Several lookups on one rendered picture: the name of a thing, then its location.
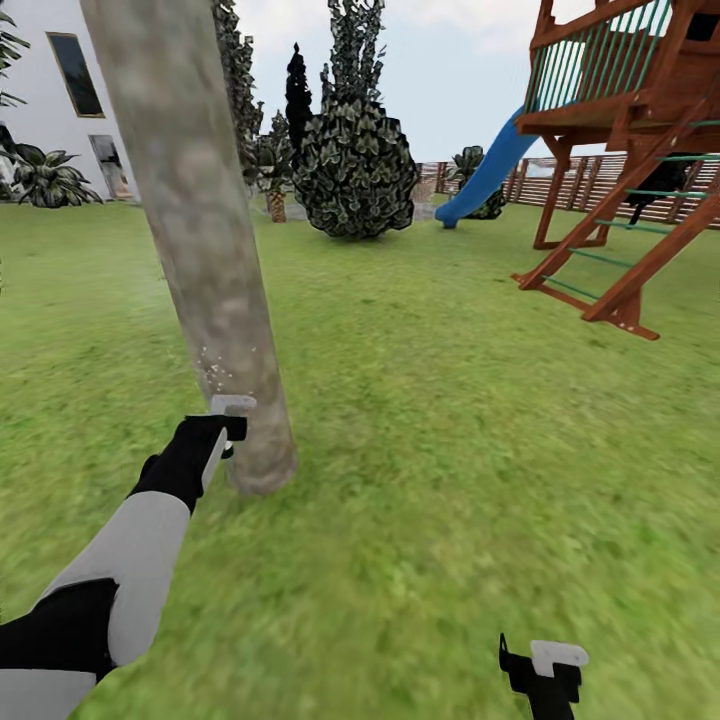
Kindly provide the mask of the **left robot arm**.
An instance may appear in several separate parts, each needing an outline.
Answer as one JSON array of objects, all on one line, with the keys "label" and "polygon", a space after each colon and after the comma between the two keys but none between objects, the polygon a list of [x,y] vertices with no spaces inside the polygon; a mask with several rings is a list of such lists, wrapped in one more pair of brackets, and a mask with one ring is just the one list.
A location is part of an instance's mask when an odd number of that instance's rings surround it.
[{"label": "left robot arm", "polygon": [[132,494],[25,617],[0,626],[0,720],[66,720],[113,669],[147,650],[196,501],[227,442],[244,441],[248,395],[215,395],[151,455]]}]

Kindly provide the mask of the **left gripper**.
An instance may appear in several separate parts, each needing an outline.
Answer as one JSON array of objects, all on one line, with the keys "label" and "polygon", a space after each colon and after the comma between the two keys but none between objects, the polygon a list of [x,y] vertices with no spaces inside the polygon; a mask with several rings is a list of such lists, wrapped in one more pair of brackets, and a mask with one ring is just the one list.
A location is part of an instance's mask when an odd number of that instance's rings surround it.
[{"label": "left gripper", "polygon": [[244,441],[247,435],[247,417],[243,415],[232,415],[230,413],[222,416],[214,415],[214,421],[225,426],[227,430],[227,442]]}]

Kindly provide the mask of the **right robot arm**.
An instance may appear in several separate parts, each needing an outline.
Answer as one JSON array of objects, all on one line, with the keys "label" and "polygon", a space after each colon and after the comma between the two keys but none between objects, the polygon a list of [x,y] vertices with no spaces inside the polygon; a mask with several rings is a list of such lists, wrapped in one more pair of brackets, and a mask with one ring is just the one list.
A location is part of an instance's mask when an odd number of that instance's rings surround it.
[{"label": "right robot arm", "polygon": [[534,720],[575,720],[570,703],[579,702],[580,667],[587,652],[574,644],[533,640],[533,659],[512,656],[500,640],[499,664],[510,673],[511,689],[529,695]]}]

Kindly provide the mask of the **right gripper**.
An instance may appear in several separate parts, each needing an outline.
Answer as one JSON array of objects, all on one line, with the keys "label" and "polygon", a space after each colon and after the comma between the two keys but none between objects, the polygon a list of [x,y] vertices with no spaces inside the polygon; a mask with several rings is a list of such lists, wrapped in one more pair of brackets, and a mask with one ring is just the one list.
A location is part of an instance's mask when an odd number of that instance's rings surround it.
[{"label": "right gripper", "polygon": [[510,673],[511,689],[529,695],[531,710],[545,699],[555,699],[570,708],[570,703],[579,702],[579,678],[572,665],[553,665],[553,677],[536,674],[533,662],[528,657],[512,656],[500,640],[499,664],[503,672]]}]

